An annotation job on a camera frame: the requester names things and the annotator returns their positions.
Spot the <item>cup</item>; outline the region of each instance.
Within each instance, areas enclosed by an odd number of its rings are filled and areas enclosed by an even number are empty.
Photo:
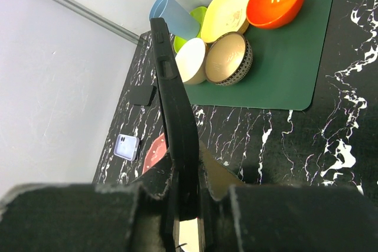
[[[152,18],[163,18],[170,33],[187,41],[200,32],[200,23],[176,0],[156,0],[149,13],[149,19]]]

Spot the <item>green mat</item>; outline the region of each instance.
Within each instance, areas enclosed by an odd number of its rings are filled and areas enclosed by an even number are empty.
[[[292,23],[245,37],[253,50],[247,76],[233,86],[185,86],[191,104],[304,110],[311,104],[332,0],[305,0]]]

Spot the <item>green bowl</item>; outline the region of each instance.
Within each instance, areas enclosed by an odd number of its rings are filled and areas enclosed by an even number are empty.
[[[207,10],[206,7],[200,6],[190,12],[190,15],[192,15],[192,17],[201,24],[201,28],[200,28],[200,31],[198,32],[197,38],[201,37],[202,23],[203,23],[203,19],[205,18],[206,10]],[[175,36],[175,40],[173,42],[173,48],[175,52],[177,53],[186,42],[187,40],[184,40],[183,38]]]

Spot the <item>countertop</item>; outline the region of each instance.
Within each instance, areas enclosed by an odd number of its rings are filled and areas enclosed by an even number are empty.
[[[378,205],[378,0],[333,0],[312,105],[302,112],[193,105],[200,139],[251,184],[353,186]],[[132,86],[156,81],[151,33],[142,35],[93,182],[127,184],[162,133],[159,100],[131,105]],[[137,159],[113,154],[137,136]]]

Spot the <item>white bowl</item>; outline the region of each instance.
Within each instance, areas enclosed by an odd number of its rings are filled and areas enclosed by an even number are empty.
[[[175,59],[184,84],[195,85],[206,80],[206,51],[206,44],[201,38],[192,38],[178,51]]]

